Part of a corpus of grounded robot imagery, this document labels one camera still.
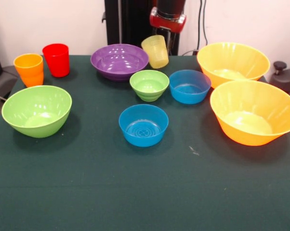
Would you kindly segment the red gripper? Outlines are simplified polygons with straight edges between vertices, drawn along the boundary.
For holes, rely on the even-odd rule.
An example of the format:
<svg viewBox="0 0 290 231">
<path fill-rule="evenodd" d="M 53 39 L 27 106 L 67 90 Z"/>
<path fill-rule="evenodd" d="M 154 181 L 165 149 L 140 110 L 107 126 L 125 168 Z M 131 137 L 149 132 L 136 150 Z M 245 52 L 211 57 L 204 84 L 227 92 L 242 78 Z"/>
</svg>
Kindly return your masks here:
<svg viewBox="0 0 290 231">
<path fill-rule="evenodd" d="M 172 50 L 172 33 L 181 33 L 186 23 L 186 15 L 181 14 L 178 18 L 168 19 L 158 14 L 158 8 L 153 7 L 149 15 L 150 25 L 153 27 L 152 35 L 158 34 L 158 28 L 166 29 L 167 31 L 167 51 L 171 55 Z"/>
</svg>

